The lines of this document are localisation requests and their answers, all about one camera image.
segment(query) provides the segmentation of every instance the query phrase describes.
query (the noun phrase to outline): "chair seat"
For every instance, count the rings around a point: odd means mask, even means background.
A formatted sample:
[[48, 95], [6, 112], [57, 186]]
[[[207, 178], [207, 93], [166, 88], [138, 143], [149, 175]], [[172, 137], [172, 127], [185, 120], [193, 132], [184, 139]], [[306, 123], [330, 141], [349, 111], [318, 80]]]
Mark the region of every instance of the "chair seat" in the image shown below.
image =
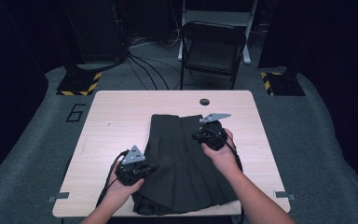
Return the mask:
[[185, 67], [194, 70], [213, 70], [231, 75], [236, 71], [238, 47], [226, 43], [196, 41], [191, 43]]

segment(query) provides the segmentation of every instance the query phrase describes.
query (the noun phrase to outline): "person's right hand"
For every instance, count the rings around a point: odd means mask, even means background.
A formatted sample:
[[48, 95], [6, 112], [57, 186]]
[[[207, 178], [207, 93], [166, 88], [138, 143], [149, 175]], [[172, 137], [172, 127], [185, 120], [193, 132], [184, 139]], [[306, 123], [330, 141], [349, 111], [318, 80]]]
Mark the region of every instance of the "person's right hand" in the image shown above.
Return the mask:
[[[228, 135], [227, 143], [232, 148], [236, 149], [233, 143], [232, 132], [229, 129], [225, 129], [225, 131]], [[220, 173], [222, 173], [222, 175], [224, 175], [225, 177], [231, 174], [235, 174], [238, 171], [241, 171], [237, 165], [233, 152], [227, 145], [224, 145], [218, 151], [214, 151], [213, 149], [208, 147], [205, 143], [202, 143], [201, 146], [204, 153], [209, 158], [211, 158], [214, 166], [216, 166], [216, 168], [220, 171]]]

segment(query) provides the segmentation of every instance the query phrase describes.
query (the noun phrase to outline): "wooden table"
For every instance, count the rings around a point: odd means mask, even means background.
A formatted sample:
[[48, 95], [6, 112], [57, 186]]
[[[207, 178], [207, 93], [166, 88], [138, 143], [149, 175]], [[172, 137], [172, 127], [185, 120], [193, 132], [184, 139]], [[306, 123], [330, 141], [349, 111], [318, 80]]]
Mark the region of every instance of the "wooden table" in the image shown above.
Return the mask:
[[[210, 104], [201, 105], [202, 98]], [[95, 208], [116, 156], [133, 145], [145, 151], [153, 114], [205, 117], [210, 113], [231, 114], [220, 121], [234, 133], [244, 173], [289, 212], [288, 200], [273, 194], [274, 190], [284, 191], [284, 187], [249, 91], [98, 91], [62, 183], [60, 192], [69, 192], [69, 197], [57, 199], [54, 216], [86, 217]], [[130, 197], [114, 216], [139, 216], [132, 208]], [[241, 205], [236, 201], [181, 216], [240, 213]]]

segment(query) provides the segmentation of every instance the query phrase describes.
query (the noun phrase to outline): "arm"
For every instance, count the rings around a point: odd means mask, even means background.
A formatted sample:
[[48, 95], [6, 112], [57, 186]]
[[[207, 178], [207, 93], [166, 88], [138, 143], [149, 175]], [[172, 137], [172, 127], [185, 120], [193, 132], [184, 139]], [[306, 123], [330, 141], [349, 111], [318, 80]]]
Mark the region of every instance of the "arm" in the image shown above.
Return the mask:
[[[109, 183], [116, 180], [116, 169], [120, 162], [118, 162], [113, 169], [110, 176]], [[124, 186], [119, 181], [115, 181], [112, 186], [107, 190], [100, 205], [92, 211], [88, 217], [86, 217], [82, 224], [100, 224], [106, 223], [110, 217], [129, 199], [130, 195], [136, 192], [144, 183], [143, 179], [140, 179], [132, 186]]]
[[[226, 129], [227, 142], [233, 147], [233, 134]], [[251, 223], [295, 223], [283, 209], [261, 191], [238, 167], [228, 146], [213, 151], [202, 144], [204, 153], [230, 183]]]

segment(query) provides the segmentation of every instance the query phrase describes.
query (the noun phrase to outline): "black chair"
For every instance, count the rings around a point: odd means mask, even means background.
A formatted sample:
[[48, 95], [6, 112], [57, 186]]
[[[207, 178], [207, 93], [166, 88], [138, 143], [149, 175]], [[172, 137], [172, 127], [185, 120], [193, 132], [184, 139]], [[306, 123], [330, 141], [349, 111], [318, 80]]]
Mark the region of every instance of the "black chair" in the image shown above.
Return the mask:
[[181, 35], [180, 90], [183, 89], [185, 69], [190, 73], [195, 70], [230, 76], [233, 90], [246, 44], [245, 33], [233, 26], [191, 21], [182, 27]]

